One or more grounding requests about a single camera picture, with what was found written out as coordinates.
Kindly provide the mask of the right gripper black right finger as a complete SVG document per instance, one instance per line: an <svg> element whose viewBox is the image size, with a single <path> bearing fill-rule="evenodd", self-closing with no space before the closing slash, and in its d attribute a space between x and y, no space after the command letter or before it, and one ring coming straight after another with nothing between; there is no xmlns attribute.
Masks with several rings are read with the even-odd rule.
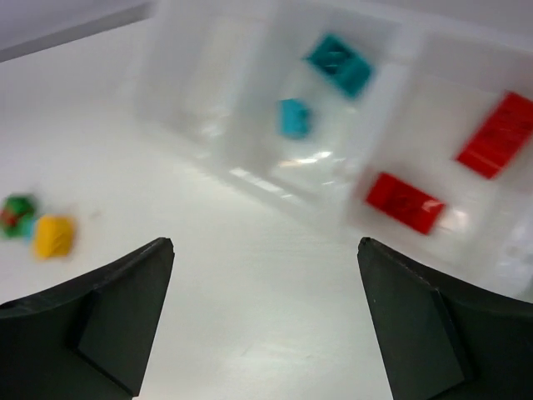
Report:
<svg viewBox="0 0 533 400"><path fill-rule="evenodd" d="M357 260L395 399L530 399L532 305L364 237Z"/></svg>

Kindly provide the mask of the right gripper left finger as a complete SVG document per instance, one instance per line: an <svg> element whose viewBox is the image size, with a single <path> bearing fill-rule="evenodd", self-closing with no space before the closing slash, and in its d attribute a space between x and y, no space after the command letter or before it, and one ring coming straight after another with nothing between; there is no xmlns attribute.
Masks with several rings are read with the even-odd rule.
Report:
<svg viewBox="0 0 533 400"><path fill-rule="evenodd" d="M3 399L140 394L172 275L160 237L106 266L1 306Z"/></svg>

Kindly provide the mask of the yellow rounded lego brick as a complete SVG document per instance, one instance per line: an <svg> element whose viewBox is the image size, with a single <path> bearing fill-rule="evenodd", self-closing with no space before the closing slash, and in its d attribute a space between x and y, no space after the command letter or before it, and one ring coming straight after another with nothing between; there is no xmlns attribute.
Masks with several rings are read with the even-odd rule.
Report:
<svg viewBox="0 0 533 400"><path fill-rule="evenodd" d="M74 247L76 232L77 225L72 217L44 214L34 226L33 251L42 260L64 258Z"/></svg>

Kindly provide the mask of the red curved burger brick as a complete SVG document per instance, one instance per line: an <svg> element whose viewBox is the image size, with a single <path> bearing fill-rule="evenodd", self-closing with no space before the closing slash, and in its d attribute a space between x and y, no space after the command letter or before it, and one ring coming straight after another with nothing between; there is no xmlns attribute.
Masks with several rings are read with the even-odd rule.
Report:
<svg viewBox="0 0 533 400"><path fill-rule="evenodd" d="M398 177L381 172L371 186L366 203L399 223L429 235L446 204Z"/></svg>

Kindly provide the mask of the red rounded lego brick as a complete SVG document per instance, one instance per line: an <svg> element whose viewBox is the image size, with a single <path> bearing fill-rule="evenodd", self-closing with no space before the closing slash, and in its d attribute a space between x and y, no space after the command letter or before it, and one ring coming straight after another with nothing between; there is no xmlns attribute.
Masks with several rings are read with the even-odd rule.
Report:
<svg viewBox="0 0 533 400"><path fill-rule="evenodd" d="M456 155L456 161L486 179L505 170L532 139L532 101L506 92Z"/></svg>

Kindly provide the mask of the small teal lego brick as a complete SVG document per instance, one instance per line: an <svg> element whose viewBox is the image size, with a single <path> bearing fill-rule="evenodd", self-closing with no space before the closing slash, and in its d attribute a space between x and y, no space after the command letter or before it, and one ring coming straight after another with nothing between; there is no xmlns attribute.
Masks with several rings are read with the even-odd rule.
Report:
<svg viewBox="0 0 533 400"><path fill-rule="evenodd" d="M291 140L302 140L311 132L311 109L298 98L278 102L279 133Z"/></svg>

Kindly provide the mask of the teal green printed lego brick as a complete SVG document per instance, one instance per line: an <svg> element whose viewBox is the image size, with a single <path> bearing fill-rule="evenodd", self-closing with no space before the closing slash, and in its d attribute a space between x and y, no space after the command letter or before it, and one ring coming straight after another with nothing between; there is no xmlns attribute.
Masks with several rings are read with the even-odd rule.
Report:
<svg viewBox="0 0 533 400"><path fill-rule="evenodd" d="M305 60L348 99L357 98L374 73L374 66L335 34L325 34Z"/></svg>

